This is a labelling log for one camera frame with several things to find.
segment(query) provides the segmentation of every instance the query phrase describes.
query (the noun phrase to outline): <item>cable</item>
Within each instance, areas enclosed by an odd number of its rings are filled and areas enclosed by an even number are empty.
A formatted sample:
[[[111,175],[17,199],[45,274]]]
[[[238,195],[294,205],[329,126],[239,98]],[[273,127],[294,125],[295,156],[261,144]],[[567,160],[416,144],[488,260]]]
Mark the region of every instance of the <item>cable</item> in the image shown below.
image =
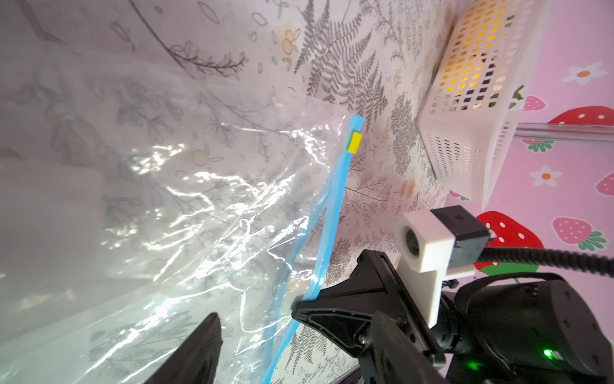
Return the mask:
[[[477,262],[547,265],[614,278],[614,259],[557,249],[484,248]]]

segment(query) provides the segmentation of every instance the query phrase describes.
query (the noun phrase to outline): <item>pink strawberry wallpaper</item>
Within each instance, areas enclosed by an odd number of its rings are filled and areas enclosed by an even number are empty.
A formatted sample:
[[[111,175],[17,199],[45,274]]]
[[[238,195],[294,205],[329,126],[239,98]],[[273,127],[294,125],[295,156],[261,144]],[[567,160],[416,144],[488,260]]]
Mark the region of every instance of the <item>pink strawberry wallpaper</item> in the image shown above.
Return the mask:
[[[611,0],[554,2],[523,122],[614,126],[612,15]],[[495,233],[490,247],[554,248],[614,258],[614,146],[514,139],[485,212],[450,192],[446,205],[458,204]],[[537,269],[492,263],[476,267],[478,277]],[[539,270],[564,276],[614,341],[613,279]]]

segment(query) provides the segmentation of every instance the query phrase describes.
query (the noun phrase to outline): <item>table surface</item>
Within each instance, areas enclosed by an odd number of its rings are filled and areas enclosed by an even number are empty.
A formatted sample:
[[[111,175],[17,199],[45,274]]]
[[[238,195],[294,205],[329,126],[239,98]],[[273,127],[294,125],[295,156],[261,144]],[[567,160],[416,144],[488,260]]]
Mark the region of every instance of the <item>table surface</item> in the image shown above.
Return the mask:
[[[454,16],[454,0],[18,0],[0,32],[95,47],[198,76],[288,88],[365,117],[325,286],[360,252],[396,261],[399,213],[443,206],[416,116]],[[299,327],[272,382],[328,383],[357,364]]]

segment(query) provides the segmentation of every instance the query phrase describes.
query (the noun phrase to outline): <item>white flower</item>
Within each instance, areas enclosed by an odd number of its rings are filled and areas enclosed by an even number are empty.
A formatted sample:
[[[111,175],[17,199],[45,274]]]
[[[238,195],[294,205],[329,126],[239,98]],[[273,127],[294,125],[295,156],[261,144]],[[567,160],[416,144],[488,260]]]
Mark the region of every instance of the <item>white flower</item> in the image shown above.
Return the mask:
[[[541,186],[542,184],[556,187],[556,180],[561,177],[563,172],[552,172],[548,165],[544,165],[541,171],[530,172],[529,174],[535,178],[535,182],[533,183],[535,187]]]
[[[577,81],[580,85],[586,85],[593,77],[607,75],[608,72],[602,71],[601,62],[593,63],[586,68],[571,67],[569,68],[569,76],[562,81]]]

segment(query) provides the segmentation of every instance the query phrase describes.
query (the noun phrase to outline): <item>basket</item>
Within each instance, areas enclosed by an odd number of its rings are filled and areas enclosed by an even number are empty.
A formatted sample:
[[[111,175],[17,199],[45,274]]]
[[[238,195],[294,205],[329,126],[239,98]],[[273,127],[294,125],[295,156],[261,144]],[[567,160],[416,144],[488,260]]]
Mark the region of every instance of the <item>basket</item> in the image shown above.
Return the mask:
[[[485,209],[523,110],[550,0],[479,0],[454,28],[418,128],[437,179]]]

